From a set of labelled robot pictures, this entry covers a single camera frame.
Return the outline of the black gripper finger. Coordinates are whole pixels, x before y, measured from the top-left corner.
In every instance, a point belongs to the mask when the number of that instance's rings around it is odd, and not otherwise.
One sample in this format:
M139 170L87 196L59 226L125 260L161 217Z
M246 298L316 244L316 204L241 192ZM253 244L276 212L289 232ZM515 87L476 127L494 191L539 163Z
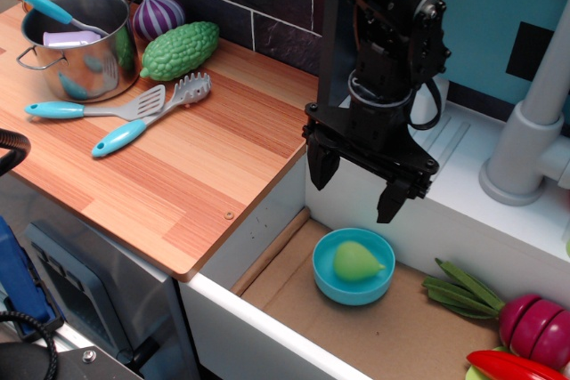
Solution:
M323 134L311 134L307 140L307 161L311 182L322 190L338 170L338 145Z
M377 223L390 223L409 198L411 190L411 181L397 178L387 182L377 205Z

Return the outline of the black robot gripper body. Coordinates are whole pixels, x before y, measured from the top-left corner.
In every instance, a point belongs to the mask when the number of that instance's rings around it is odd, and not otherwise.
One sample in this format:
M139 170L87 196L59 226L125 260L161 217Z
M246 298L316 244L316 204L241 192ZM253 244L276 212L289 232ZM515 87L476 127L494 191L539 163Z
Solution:
M305 106L308 122L303 136L323 134L338 145L338 154L386 182L412 182L409 198L424 198L439 165L411 137L410 114L416 91L411 89L391 102L381 102L366 90L351 90L346 107L326 102ZM417 130L429 129L435 123Z

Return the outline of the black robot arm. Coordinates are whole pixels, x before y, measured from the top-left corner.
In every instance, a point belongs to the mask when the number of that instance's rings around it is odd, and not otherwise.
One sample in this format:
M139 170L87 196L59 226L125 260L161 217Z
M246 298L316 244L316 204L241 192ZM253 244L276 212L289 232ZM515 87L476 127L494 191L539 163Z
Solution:
M439 168L411 131L434 127L440 114L416 122L411 113L422 88L442 102L445 10L444 0L325 0L318 94L303 130L310 177L322 189L346 159L383 178L380 223L426 196Z

